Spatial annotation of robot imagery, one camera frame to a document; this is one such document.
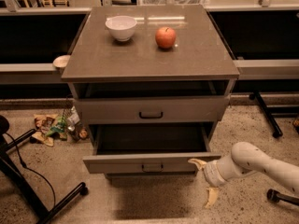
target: bowl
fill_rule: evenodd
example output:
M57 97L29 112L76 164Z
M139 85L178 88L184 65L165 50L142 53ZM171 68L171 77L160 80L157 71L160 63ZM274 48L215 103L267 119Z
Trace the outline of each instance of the bowl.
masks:
M107 19L106 27L118 41L128 41L135 32L137 21L129 16L116 16Z

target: apple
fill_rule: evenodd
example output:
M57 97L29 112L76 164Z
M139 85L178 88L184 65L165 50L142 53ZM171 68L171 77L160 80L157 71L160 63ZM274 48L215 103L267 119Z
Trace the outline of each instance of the apple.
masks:
M156 43L162 49L170 49L176 42L176 31L171 27L161 27L156 31Z

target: drawer front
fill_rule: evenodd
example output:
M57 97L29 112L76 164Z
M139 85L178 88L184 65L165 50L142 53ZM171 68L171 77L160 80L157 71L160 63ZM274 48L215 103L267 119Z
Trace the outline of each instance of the drawer front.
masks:
M91 174L163 175L170 173L196 174L196 166L188 163L188 159L212 161L220 157L220 154L212 152L127 154L87 156L83 157L83 161Z
M229 98L76 100L85 124L221 120Z

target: speckled floor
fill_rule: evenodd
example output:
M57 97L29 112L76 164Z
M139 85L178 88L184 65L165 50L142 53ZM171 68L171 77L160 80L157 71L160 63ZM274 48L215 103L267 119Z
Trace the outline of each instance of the speckled floor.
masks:
M34 114L61 112L56 106L0 105L0 115L9 120L8 132L13 137L34 128ZM232 144L248 141L270 156L299 166L299 134L292 127L292 120L277 119L284 134L275 139L260 107L240 103L229 106L216 128L211 149L225 155ZM207 183L202 173L109 181L103 175L90 175L83 164L82 157L93 152L90 142L56 139L54 147L47 147L25 141L20 145L20 152L27 166L53 185L57 202L78 183L87 184L89 194L77 196L51 223L299 223L298 206L267 201L269 189L290 193L266 175L232 181L221 188L218 201L207 210L203 208ZM53 196L47 183L20 166L15 149L8 153L42 202L51 209ZM0 223L36 223L35 213L1 172L0 183Z

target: gray cabinet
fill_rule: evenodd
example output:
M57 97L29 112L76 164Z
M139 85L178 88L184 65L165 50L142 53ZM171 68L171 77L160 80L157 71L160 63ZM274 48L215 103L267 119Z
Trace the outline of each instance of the gray cabinet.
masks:
M105 20L123 14L138 25L117 43ZM164 25L177 32L169 50L153 38ZM238 75L201 6L93 8L62 77L91 135L89 172L195 175L188 159L220 156L209 141Z

